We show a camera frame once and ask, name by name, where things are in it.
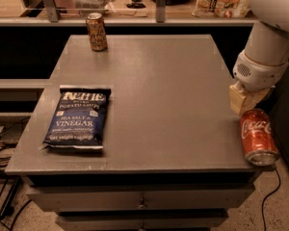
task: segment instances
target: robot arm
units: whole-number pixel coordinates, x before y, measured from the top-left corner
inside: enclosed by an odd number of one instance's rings
[[[289,65],[289,0],[250,0],[250,7],[260,21],[233,68],[230,100],[238,115],[260,102]]]

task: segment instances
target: blue chip bag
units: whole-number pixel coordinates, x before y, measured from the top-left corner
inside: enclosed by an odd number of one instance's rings
[[[102,149],[111,90],[60,87],[60,93],[43,143],[53,148]]]

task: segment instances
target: drawer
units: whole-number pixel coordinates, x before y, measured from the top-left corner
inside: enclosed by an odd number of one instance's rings
[[[220,225],[227,219],[223,210],[70,213],[56,223],[65,231],[85,230],[191,230]]]
[[[228,209],[252,192],[244,186],[120,186],[31,188],[28,196],[45,212]]]

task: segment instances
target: red soda can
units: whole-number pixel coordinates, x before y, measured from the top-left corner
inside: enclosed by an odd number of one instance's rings
[[[86,19],[89,41],[93,51],[107,49],[104,19],[101,13],[90,13]]]
[[[260,109],[243,113],[241,139],[245,159],[257,166],[268,166],[279,158],[279,152],[272,137],[269,116]]]

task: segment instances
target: table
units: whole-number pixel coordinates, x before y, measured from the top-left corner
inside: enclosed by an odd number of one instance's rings
[[[65,230],[219,225],[264,167],[244,159],[233,82],[210,36],[71,36],[6,169]],[[41,149],[60,85],[111,88],[101,154]]]

